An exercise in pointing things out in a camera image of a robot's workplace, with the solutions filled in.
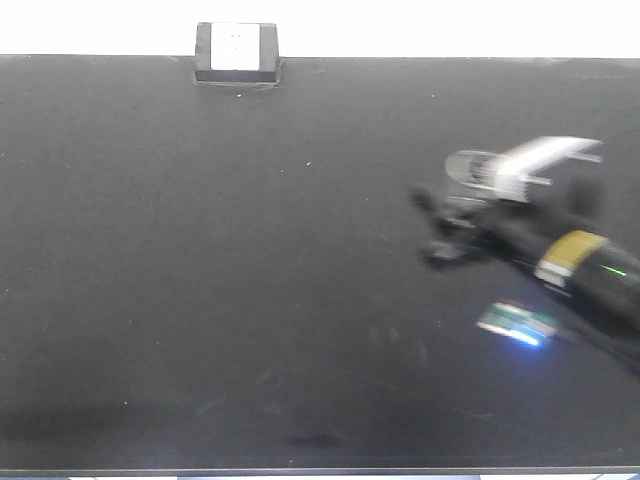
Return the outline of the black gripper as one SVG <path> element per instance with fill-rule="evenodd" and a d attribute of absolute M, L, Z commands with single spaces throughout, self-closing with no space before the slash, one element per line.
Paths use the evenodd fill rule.
<path fill-rule="evenodd" d="M 572 182 L 558 200 L 496 200 L 472 220 L 468 210 L 426 184 L 411 186 L 409 199 L 437 233 L 468 231 L 464 242 L 434 240 L 423 247 L 422 259 L 432 266 L 496 258 L 531 273 L 582 273 L 605 258 L 605 236 L 592 223 L 600 203 L 593 181 Z"/>

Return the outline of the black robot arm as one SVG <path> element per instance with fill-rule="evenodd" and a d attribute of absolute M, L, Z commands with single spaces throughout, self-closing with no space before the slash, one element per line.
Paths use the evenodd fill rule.
<path fill-rule="evenodd" d="M 436 231 L 422 250 L 426 263 L 508 262 L 574 311 L 573 335 L 639 369 L 639 260 L 585 217 L 510 200 L 437 202 L 423 185 L 410 199 Z"/>

